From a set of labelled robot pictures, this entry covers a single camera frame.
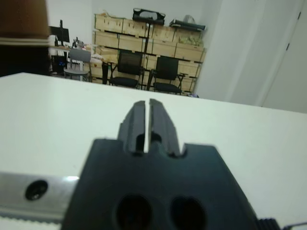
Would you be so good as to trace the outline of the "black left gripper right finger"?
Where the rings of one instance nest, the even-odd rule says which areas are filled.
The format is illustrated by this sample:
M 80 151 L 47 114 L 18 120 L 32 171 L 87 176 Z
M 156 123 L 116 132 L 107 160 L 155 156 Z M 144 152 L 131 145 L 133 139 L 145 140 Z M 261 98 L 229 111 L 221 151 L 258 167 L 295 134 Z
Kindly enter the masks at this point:
M 162 102 L 150 99 L 148 156 L 184 157 L 179 149 L 177 130 Z

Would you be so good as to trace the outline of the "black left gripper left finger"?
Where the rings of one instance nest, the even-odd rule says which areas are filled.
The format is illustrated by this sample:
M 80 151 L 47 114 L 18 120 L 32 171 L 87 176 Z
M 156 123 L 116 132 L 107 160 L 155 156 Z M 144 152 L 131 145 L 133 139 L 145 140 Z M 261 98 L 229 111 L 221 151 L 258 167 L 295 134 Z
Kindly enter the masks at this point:
M 126 153 L 143 153 L 145 143 L 145 101 L 133 104 L 119 126 L 118 140 Z

